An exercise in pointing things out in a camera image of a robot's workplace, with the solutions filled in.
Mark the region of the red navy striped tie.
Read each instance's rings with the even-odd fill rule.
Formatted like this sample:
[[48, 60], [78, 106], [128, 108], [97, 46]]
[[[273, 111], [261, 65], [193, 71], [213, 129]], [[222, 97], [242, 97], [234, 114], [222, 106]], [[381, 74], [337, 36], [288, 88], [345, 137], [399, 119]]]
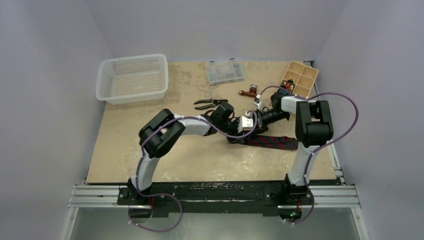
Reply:
[[256, 135], [247, 140], [244, 145], [277, 150], [297, 150], [299, 142], [297, 139], [287, 136]]

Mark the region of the wooden compartment box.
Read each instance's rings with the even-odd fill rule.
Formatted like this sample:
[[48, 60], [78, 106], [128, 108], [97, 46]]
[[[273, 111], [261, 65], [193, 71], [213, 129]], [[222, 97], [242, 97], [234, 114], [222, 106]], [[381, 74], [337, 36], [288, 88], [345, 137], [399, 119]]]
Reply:
[[299, 61], [292, 60], [288, 65], [281, 82], [292, 79], [295, 87], [293, 94], [300, 97], [309, 97], [314, 88], [319, 70]]

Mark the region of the white plastic basket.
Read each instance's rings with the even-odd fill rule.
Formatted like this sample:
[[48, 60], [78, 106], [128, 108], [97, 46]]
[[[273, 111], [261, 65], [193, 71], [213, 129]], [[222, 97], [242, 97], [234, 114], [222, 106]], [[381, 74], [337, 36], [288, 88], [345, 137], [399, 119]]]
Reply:
[[99, 65], [95, 96], [112, 105], [160, 100], [169, 86], [164, 54], [106, 59]]

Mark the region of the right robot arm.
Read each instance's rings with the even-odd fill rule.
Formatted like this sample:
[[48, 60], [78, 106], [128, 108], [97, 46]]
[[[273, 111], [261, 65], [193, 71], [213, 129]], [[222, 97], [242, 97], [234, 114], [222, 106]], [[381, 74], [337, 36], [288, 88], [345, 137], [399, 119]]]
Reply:
[[327, 100], [305, 100], [279, 91], [271, 95], [270, 100], [271, 113], [261, 115], [263, 124], [273, 123], [277, 121], [277, 117], [295, 115], [295, 138], [298, 141], [295, 159], [284, 178], [281, 190], [274, 195], [292, 204], [308, 194], [310, 174], [318, 151], [333, 138], [330, 105]]

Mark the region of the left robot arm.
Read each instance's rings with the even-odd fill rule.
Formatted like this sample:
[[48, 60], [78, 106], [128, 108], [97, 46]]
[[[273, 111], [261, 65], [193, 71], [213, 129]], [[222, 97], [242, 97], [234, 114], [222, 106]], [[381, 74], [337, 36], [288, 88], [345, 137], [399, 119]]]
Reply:
[[128, 180], [130, 199], [138, 205], [148, 201], [148, 188], [153, 183], [158, 162], [180, 137], [220, 133], [232, 140], [242, 140], [251, 135], [254, 130], [245, 131], [239, 127], [241, 121], [233, 120], [233, 113], [234, 108], [228, 103], [197, 116], [178, 115], [168, 108], [162, 109], [138, 133], [141, 155], [135, 174]]

